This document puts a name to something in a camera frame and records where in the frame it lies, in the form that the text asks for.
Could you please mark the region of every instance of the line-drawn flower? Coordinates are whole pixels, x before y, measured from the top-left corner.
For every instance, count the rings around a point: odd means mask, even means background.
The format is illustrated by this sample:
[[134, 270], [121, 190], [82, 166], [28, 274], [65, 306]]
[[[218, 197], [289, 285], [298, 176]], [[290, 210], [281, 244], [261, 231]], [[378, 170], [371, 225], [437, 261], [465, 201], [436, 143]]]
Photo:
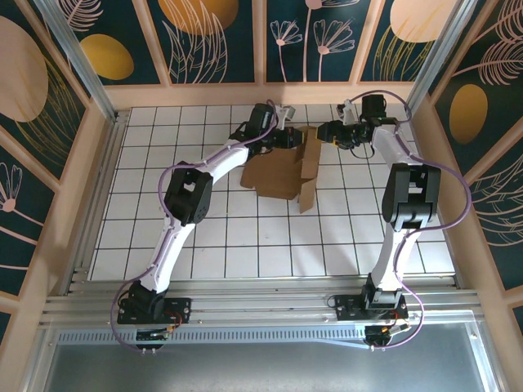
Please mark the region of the line-drawn flower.
[[325, 30], [325, 20], [314, 23], [314, 37], [320, 54], [320, 67], [318, 69], [318, 82], [321, 82], [321, 65], [323, 57], [332, 53], [351, 51], [355, 47], [355, 40], [350, 39], [352, 35], [351, 22], [343, 23], [334, 20]]
[[272, 36], [275, 38], [276, 45], [278, 45], [279, 53], [279, 66], [281, 67], [281, 73], [284, 76], [284, 82], [287, 82], [287, 77], [285, 76], [284, 60], [281, 55], [281, 47], [289, 45], [292, 43], [298, 43], [303, 40], [303, 36], [299, 34], [300, 29], [296, 25], [296, 21], [292, 22], [286, 20], [282, 22], [281, 25], [279, 21], [275, 20], [270, 23], [270, 31]]
[[360, 2], [360, 0], [305, 0], [305, 4], [309, 11], [307, 12], [307, 21], [305, 25], [305, 39], [303, 42], [303, 82], [307, 81], [307, 48], [309, 42], [309, 25], [311, 24], [312, 10], [319, 10], [320, 8], [334, 8], [351, 6]]
[[16, 209], [16, 198], [22, 186], [22, 169], [13, 165], [11, 167], [11, 174], [4, 162], [0, 163], [0, 212], [14, 212], [23, 218], [43, 226], [43, 223], [23, 214]]

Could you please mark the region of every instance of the cardboard box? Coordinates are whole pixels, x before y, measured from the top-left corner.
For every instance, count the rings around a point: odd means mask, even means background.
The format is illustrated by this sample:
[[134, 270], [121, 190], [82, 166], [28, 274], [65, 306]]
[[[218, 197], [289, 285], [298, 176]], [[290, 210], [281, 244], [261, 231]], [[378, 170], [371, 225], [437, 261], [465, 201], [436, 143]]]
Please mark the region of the cardboard box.
[[315, 127], [302, 127], [304, 143], [296, 149], [273, 149], [247, 162], [240, 184], [259, 196], [293, 200], [299, 195], [300, 212], [314, 206], [321, 141]]

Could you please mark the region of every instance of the white tile floor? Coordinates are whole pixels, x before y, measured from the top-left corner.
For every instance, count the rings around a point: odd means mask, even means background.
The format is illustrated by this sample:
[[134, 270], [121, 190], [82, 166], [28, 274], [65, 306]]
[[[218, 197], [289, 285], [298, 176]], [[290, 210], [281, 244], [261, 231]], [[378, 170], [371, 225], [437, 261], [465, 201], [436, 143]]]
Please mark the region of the white tile floor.
[[[295, 107], [295, 126], [337, 118], [335, 105]], [[162, 170], [220, 148], [251, 110], [251, 105], [132, 110], [90, 279], [133, 278], [145, 269], [163, 227], [156, 194]], [[388, 105], [387, 112], [405, 118], [399, 105]], [[404, 134], [413, 140], [410, 129]], [[370, 149], [363, 146], [354, 153], [360, 158], [322, 146], [317, 202], [304, 214], [296, 200], [259, 198], [242, 188], [243, 169], [231, 171], [213, 187], [208, 217], [187, 239], [172, 280], [368, 274], [382, 246], [379, 212], [389, 171], [379, 153], [365, 158]], [[407, 273], [453, 271], [443, 234], [424, 234]]]

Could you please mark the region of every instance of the yellow circle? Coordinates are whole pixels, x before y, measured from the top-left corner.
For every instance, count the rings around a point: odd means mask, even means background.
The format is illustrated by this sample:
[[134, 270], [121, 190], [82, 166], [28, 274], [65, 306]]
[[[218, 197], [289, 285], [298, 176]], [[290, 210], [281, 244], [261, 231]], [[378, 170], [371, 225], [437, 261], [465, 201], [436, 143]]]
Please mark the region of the yellow circle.
[[200, 0], [158, 0], [158, 3], [167, 19], [189, 34], [205, 35], [214, 31], [212, 24], [205, 23], [202, 7], [207, 9], [210, 18], [216, 15], [224, 30], [238, 15], [238, 0], [201, 0], [202, 6]]
[[36, 42], [19, 25], [0, 16], [0, 113], [34, 120], [47, 100], [46, 61]]
[[450, 134], [462, 145], [470, 143], [480, 133], [489, 102], [487, 95], [474, 84], [461, 87], [450, 105]]
[[430, 42], [438, 38], [455, 0], [394, 0], [391, 29], [406, 42]]
[[127, 78], [134, 70], [131, 54], [116, 39], [104, 34], [85, 37], [80, 46], [97, 74], [111, 80]]

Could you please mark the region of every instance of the purple cable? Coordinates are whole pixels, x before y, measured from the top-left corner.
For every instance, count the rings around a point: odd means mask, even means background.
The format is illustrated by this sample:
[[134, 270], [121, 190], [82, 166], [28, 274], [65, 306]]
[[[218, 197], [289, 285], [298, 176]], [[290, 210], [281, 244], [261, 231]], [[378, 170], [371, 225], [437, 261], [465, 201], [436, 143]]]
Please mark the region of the purple cable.
[[[263, 132], [260, 136], [254, 137], [254, 138], [252, 138], [250, 140], [240, 141], [238, 143], [234, 143], [233, 145], [227, 145], [226, 147], [224, 147], [223, 149], [221, 149], [220, 151], [215, 153], [211, 158], [209, 158], [208, 160], [205, 160], [205, 161], [203, 161], [201, 163], [186, 164], [186, 165], [176, 164], [176, 165], [172, 165], [172, 166], [168, 167], [167, 169], [165, 169], [162, 172], [162, 175], [160, 176], [160, 179], [158, 181], [158, 197], [159, 197], [160, 205], [162, 206], [163, 210], [165, 211], [165, 213], [167, 214], [167, 216], [169, 217], [169, 219], [171, 221], [171, 226], [174, 225], [174, 216], [172, 216], [172, 213], [169, 211], [169, 209], [165, 205], [165, 201], [163, 200], [162, 184], [163, 184], [163, 181], [165, 180], [165, 176], [169, 172], [171, 172], [171, 171], [173, 171], [175, 169], [197, 169], [199, 167], [207, 166], [208, 164], [211, 164], [211, 163], [215, 162], [217, 159], [221, 158], [224, 154], [227, 154], [227, 151], [229, 151], [231, 149], [238, 148], [238, 147], [243, 147], [245, 145], [249, 145], [249, 144], [254, 143], [254, 142], [256, 142], [256, 141], [258, 141], [260, 139], [263, 139], [265, 136], [269, 135], [269, 133], [278, 124], [278, 116], [276, 115], [275, 103], [272, 100], [267, 100], [267, 104], [272, 106], [272, 108], [274, 110], [274, 116], [272, 116], [272, 119], [270, 120], [270, 124], [269, 124], [269, 127], [267, 128], [267, 130], [265, 132]], [[150, 273], [154, 269], [154, 267], [159, 263], [159, 261], [161, 259], [161, 255], [165, 252], [165, 248], [167, 246], [167, 238], [170, 237], [169, 234], [171, 232], [172, 232], [172, 228], [169, 227], [167, 233], [163, 237], [162, 245], [160, 246], [160, 249], [158, 251], [158, 255], [156, 255], [156, 258], [154, 259], [154, 261], [151, 264], [151, 266], [145, 272], [143, 272], [142, 274], [136, 276], [135, 278], [131, 278], [129, 280], [124, 281], [122, 283], [122, 285], [120, 286], [120, 288], [116, 291], [116, 294], [114, 295], [114, 298], [113, 298], [113, 302], [111, 304], [110, 326], [111, 326], [111, 331], [113, 332], [114, 338], [123, 347], [125, 347], [127, 349], [130, 349], [132, 351], [136, 351], [138, 353], [145, 353], [146, 351], [140, 350], [137, 347], [135, 347], [134, 345], [129, 345], [128, 343], [123, 341], [123, 339], [118, 335], [118, 333], [116, 331], [116, 327], [114, 326], [114, 307], [116, 306], [116, 304], [118, 302], [118, 297], [120, 296], [121, 292], [123, 291], [123, 289], [129, 283], [132, 283], [132, 282], [135, 282], [135, 281], [137, 281], [139, 279], [142, 279], [144, 276], [146, 276], [148, 273]]]
[[398, 271], [397, 271], [398, 260], [400, 259], [401, 251], [403, 250], [403, 247], [405, 246], [405, 243], [406, 243], [407, 239], [409, 237], [415, 235], [415, 234], [418, 234], [418, 233], [422, 233], [422, 232], [425, 232], [425, 231], [431, 231], [431, 230], [450, 229], [451, 227], [454, 227], [454, 226], [458, 225], [459, 223], [461, 223], [465, 219], [465, 216], [467, 216], [468, 212], [470, 211], [470, 209], [472, 207], [472, 195], [471, 195], [471, 190], [469, 189], [467, 182], [465, 181], [465, 179], [463, 178], [463, 176], [461, 174], [459, 174], [455, 170], [451, 169], [450, 167], [441, 165], [440, 163], [430, 162], [430, 161], [427, 161], [427, 160], [425, 160], [423, 158], [420, 158], [420, 157], [414, 155], [409, 150], [409, 148], [405, 145], [405, 143], [402, 141], [402, 139], [400, 137], [400, 133], [399, 133], [401, 124], [410, 123], [412, 121], [412, 110], [410, 109], [409, 105], [407, 104], [407, 102], [403, 98], [401, 98], [400, 96], [398, 96], [396, 93], [394, 93], [392, 91], [372, 90], [372, 91], [367, 91], [367, 92], [365, 92], [363, 94], [359, 94], [358, 96], [355, 96], [354, 98], [352, 98], [350, 101], [353, 102], [354, 100], [357, 100], [358, 98], [361, 98], [363, 96], [367, 96], [367, 95], [370, 95], [370, 94], [374, 94], [374, 93], [377, 93], [377, 92], [388, 94], [389, 96], [394, 96], [399, 102], [401, 102], [403, 104], [403, 106], [405, 108], [405, 112], [407, 114], [407, 119], [398, 121], [398, 123], [396, 124], [396, 127], [394, 129], [394, 137], [396, 138], [396, 140], [398, 141], [398, 143], [400, 144], [400, 146], [404, 150], [404, 152], [406, 154], [408, 154], [408, 156], [411, 159], [413, 159], [414, 161], [416, 161], [416, 162], [419, 162], [421, 164], [430, 165], [430, 166], [433, 166], [433, 167], [438, 167], [439, 169], [444, 170], [444, 171], [448, 172], [449, 174], [451, 174], [452, 176], [454, 176], [455, 178], [457, 178], [459, 180], [459, 182], [461, 183], [461, 185], [463, 186], [463, 188], [465, 189], [465, 194], [467, 196], [467, 202], [465, 204], [465, 208], [463, 209], [462, 213], [459, 214], [459, 216], [455, 220], [451, 221], [450, 223], [444, 224], [444, 225], [433, 226], [433, 227], [423, 227], [421, 229], [416, 229], [416, 230], [408, 233], [407, 235], [405, 235], [405, 237], [401, 240], [400, 245], [398, 246], [398, 249], [396, 250], [396, 254], [394, 255], [394, 269], [393, 269], [394, 270], [394, 275], [398, 279], [398, 282], [400, 282], [400, 285], [402, 286], [402, 288], [404, 290], [406, 290], [411, 296], [413, 296], [414, 299], [419, 303], [419, 307], [421, 309], [421, 316], [420, 316], [420, 319], [419, 319], [419, 324], [417, 325], [417, 327], [414, 330], [414, 332], [412, 334], [410, 334], [408, 337], [406, 337], [404, 340], [399, 341], [397, 343], [394, 343], [392, 345], [375, 346], [376, 348], [379, 348], [379, 349], [382, 349], [382, 350], [387, 350], [387, 349], [392, 349], [394, 347], [399, 347], [401, 345], [404, 345], [408, 341], [411, 341], [412, 339], [414, 339], [414, 337], [422, 329], [423, 321], [425, 320], [425, 307], [423, 306], [422, 299], [419, 297], [418, 294], [416, 294], [414, 292], [414, 290], [410, 289], [403, 282], [403, 279], [400, 278], [400, 276], [398, 275]]

